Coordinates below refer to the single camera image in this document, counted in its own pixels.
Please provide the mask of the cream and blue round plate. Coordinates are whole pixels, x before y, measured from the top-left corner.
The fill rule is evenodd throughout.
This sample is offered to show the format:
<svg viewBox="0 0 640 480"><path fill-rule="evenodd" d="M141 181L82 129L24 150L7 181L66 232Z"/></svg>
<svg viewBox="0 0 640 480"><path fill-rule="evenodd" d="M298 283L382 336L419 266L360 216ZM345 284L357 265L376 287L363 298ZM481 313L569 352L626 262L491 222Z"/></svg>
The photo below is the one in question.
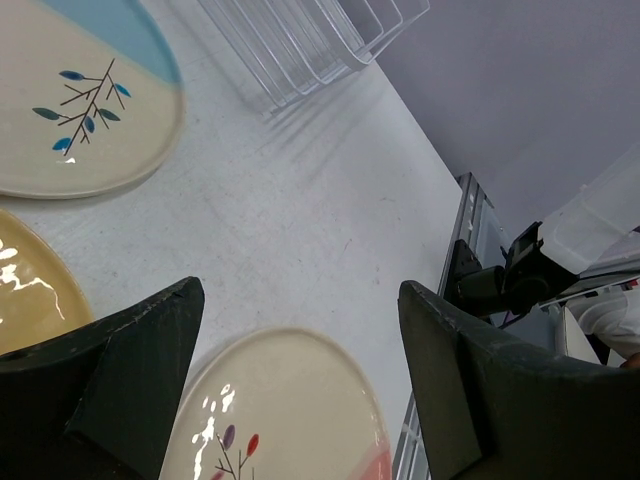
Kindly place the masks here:
<svg viewBox="0 0 640 480"><path fill-rule="evenodd" d="M100 195L152 175L185 121L184 84L138 1L1 5L1 191Z"/></svg>

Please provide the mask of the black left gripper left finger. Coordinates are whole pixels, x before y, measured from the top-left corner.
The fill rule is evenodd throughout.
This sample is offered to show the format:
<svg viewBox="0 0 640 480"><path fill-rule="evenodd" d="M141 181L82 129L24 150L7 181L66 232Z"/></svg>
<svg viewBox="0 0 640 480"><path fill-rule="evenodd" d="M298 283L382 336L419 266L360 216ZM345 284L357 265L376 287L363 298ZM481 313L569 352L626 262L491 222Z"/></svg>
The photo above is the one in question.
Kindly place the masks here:
<svg viewBox="0 0 640 480"><path fill-rule="evenodd" d="M204 310L196 277L1 357L4 479L156 479Z"/></svg>

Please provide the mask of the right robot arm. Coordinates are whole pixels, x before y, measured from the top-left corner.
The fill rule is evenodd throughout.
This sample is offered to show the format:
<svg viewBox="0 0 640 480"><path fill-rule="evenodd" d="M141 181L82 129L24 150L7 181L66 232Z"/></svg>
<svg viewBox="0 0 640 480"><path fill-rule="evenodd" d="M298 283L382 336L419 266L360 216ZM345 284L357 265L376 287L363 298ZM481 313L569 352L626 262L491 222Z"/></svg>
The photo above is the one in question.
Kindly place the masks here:
<svg viewBox="0 0 640 480"><path fill-rule="evenodd" d="M532 223L502 264L484 267L471 234L453 246L444 296L507 333L605 366L639 365L639 254L604 260L639 234L639 149L632 147L567 204Z"/></svg>

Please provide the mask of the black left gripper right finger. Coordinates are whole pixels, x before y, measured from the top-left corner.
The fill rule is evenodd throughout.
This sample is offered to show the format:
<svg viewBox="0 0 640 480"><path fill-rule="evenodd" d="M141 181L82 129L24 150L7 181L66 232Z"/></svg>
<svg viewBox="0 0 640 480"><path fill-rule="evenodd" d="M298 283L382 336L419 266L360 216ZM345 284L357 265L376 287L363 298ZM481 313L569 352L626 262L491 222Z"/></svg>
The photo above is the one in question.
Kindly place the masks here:
<svg viewBox="0 0 640 480"><path fill-rule="evenodd" d="M557 355L479 319L460 333L483 457L455 479L638 477L637 370ZM435 447L461 438L448 427ZM435 447L426 449L432 477L453 479L436 469Z"/></svg>

